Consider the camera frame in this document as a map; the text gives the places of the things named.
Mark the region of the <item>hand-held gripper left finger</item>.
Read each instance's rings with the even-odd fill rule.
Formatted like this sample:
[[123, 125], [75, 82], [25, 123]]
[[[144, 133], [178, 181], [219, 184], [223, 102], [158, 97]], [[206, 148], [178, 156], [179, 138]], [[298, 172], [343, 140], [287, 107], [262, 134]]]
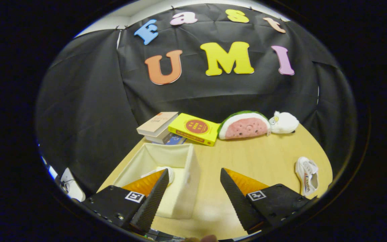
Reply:
[[107, 186], [81, 204], [117, 227], [145, 235], [168, 184], [169, 170], [162, 169], [123, 187]]

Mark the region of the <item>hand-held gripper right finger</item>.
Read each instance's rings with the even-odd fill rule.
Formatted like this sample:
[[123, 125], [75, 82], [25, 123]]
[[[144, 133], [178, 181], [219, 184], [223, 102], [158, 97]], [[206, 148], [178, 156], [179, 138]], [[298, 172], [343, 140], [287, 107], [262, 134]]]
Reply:
[[316, 197], [309, 199], [283, 184], [268, 186], [228, 168], [221, 169], [220, 182], [249, 235], [283, 226], [316, 200]]

